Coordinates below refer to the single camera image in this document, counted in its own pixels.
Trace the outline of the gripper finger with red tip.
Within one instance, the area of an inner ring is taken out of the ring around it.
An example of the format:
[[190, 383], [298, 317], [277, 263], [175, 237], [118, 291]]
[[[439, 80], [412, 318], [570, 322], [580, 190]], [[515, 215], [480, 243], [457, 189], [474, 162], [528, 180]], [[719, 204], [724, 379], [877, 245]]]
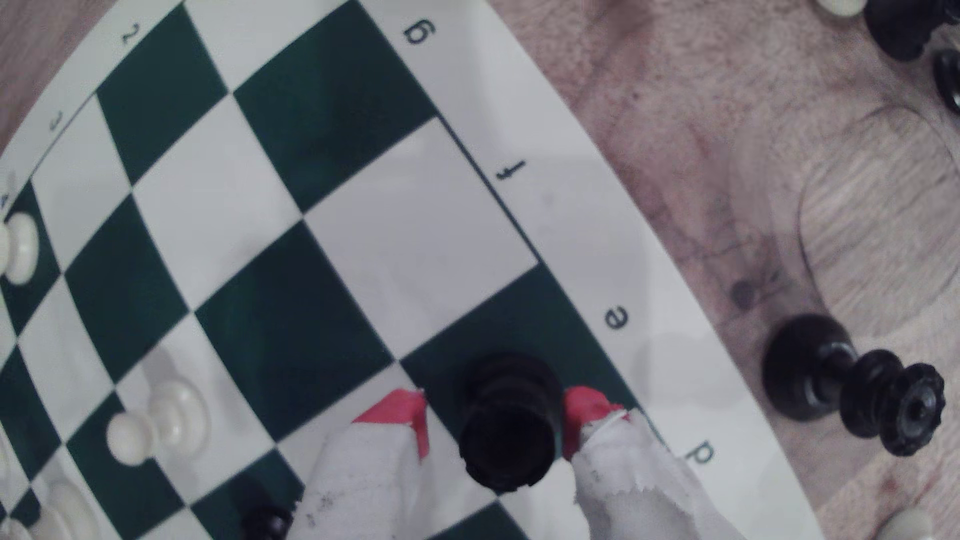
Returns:
[[591, 539], [743, 539], [639, 409], [565, 390], [562, 454]]
[[288, 539], [406, 539], [429, 456], [427, 401], [396, 388], [327, 437]]

